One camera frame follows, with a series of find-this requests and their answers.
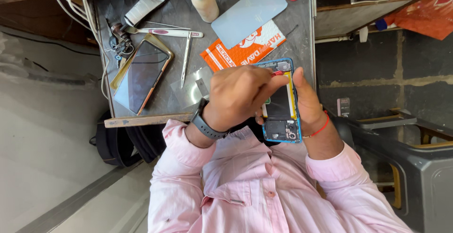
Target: blue phone frame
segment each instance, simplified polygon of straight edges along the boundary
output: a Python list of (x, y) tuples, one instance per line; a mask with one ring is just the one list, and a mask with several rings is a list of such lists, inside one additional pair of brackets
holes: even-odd
[[(266, 64), (266, 63), (271, 63), (271, 62), (280, 62), (280, 61), (289, 61), (291, 64), (291, 76), (294, 74), (294, 66), (293, 66), (293, 60), (291, 58), (281, 58), (281, 59), (276, 59), (276, 60), (270, 60), (270, 61), (265, 61), (265, 62), (258, 62), (253, 65), (261, 65), (261, 64)], [(274, 140), (274, 139), (266, 139), (267, 141), (271, 142), (283, 142), (283, 143), (302, 143), (302, 131), (300, 129), (300, 115), (299, 115), (299, 110), (297, 109), (297, 91), (296, 87), (294, 86), (293, 83), (293, 94), (294, 94), (294, 103), (296, 107), (296, 119), (297, 119), (297, 126), (298, 129), (297, 131), (299, 132), (299, 141), (287, 141), (287, 140)], [(264, 129), (264, 124), (261, 126), (263, 128), (263, 134), (267, 137), (266, 130)]]

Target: shirt cuff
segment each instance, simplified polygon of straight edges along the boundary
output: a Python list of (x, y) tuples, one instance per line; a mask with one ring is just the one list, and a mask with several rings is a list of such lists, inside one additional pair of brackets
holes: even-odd
[(162, 130), (167, 150), (184, 165), (203, 167), (214, 154), (216, 143), (208, 148), (194, 146), (186, 137), (186, 127), (187, 124), (180, 121), (168, 120), (167, 125)]
[(346, 143), (339, 155), (328, 160), (313, 160), (307, 154), (306, 164), (310, 177), (320, 182), (342, 181), (363, 168), (359, 155)]

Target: black smartwatch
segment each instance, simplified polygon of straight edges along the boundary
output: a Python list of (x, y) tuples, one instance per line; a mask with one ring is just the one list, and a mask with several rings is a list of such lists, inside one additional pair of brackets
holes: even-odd
[(200, 102), (198, 103), (198, 109), (190, 120), (197, 128), (203, 133), (205, 136), (211, 139), (220, 139), (227, 136), (228, 131), (226, 132), (216, 132), (215, 130), (211, 129), (206, 122), (203, 120), (201, 115), (203, 114), (203, 109), (207, 105), (209, 101), (207, 101), (204, 97), (201, 97)]

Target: bracelet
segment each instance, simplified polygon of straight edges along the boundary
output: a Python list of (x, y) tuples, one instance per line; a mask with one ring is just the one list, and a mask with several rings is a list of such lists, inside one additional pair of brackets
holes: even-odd
[(324, 110), (324, 113), (326, 113), (326, 115), (327, 115), (327, 121), (326, 121), (326, 124), (324, 124), (324, 127), (322, 127), (319, 131), (314, 132), (314, 133), (311, 134), (310, 136), (302, 136), (302, 139), (304, 139), (304, 138), (309, 138), (309, 137), (313, 137), (314, 135), (320, 133), (320, 132), (327, 126), (327, 124), (329, 123), (329, 115), (327, 114), (327, 110)]

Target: phone screen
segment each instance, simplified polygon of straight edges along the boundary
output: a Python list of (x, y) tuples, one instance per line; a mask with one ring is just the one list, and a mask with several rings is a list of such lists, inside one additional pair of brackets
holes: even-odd
[(167, 53), (144, 40), (118, 86), (114, 99), (138, 114), (169, 57)]

